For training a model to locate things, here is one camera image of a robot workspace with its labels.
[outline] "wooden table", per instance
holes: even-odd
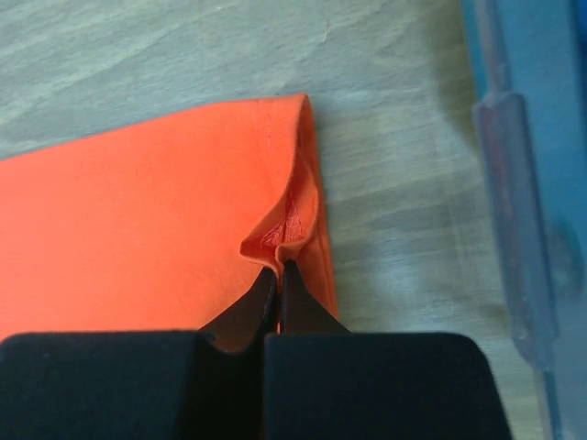
[[[473,337],[516,438],[540,438],[509,337],[458,0],[0,0],[2,157],[300,91],[316,108],[342,321]]]

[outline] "fabric fold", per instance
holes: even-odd
[[[304,94],[211,104],[0,161],[0,338],[195,329],[297,259],[336,314]]]

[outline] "orange cloth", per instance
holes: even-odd
[[[333,314],[312,109],[212,104],[0,161],[0,340],[196,329],[297,259]]]

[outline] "wood grain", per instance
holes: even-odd
[[[308,92],[342,320],[446,330],[540,438],[509,338],[458,0],[0,0],[0,156],[203,103]]]

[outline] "orange fabric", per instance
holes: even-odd
[[[0,161],[0,339],[195,329],[297,259],[336,314],[310,103],[212,104]]]

